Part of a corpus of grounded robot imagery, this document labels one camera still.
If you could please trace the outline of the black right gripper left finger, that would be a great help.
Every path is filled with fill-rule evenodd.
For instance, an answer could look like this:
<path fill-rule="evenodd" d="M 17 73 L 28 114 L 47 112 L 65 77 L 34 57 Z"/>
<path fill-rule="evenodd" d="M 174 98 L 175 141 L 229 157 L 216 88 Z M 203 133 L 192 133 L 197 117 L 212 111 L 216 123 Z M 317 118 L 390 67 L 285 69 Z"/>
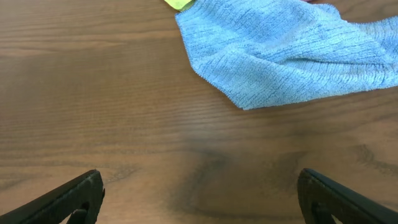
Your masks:
<path fill-rule="evenodd" d="M 104 199 L 101 174 L 93 169 L 1 215 L 1 224 L 95 224 Z"/>

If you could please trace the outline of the blue microfiber cloth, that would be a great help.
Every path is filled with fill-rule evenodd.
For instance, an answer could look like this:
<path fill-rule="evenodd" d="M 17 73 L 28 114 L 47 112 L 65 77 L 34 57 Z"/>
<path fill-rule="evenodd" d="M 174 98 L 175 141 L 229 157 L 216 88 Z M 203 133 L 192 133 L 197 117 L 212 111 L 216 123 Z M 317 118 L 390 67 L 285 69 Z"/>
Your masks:
<path fill-rule="evenodd" d="M 355 23 L 331 4 L 196 1 L 175 16 L 191 67 L 238 108 L 397 85 L 397 18 Z"/>

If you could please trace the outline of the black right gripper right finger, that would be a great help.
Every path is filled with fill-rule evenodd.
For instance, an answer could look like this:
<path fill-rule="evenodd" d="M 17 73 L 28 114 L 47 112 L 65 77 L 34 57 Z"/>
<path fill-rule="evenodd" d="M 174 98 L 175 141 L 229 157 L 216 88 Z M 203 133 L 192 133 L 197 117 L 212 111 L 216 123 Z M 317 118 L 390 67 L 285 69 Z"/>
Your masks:
<path fill-rule="evenodd" d="M 313 169 L 297 181 L 298 202 L 306 224 L 396 224 L 397 212 L 341 185 Z"/>

